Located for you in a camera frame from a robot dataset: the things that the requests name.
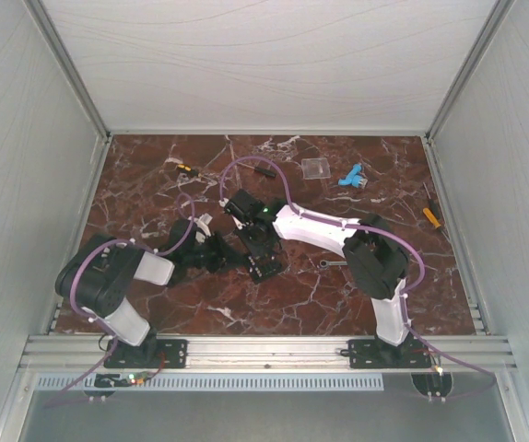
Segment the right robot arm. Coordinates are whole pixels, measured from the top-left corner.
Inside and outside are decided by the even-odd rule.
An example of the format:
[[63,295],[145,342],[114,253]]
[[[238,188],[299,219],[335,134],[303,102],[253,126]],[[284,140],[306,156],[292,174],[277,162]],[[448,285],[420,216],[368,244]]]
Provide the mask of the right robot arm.
[[274,245],[286,240],[310,244],[343,258],[357,288],[371,298],[378,357],[387,366],[398,366],[407,359],[410,346],[401,305],[409,255],[392,238],[380,216],[340,219],[300,206],[293,210],[282,199],[265,204],[244,190],[221,199],[220,205],[256,257],[270,258]]

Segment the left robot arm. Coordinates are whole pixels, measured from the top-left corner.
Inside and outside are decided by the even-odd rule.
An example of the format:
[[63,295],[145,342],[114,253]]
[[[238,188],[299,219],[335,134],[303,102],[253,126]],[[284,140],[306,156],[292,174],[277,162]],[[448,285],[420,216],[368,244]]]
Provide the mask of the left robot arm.
[[149,322],[127,299],[130,284],[174,286],[189,269],[224,273],[244,264],[243,254],[219,233],[207,234],[197,221],[180,218],[156,250],[93,235],[58,274],[54,290],[74,312],[127,344],[126,355],[136,365],[149,366],[158,358],[159,344],[149,338]]

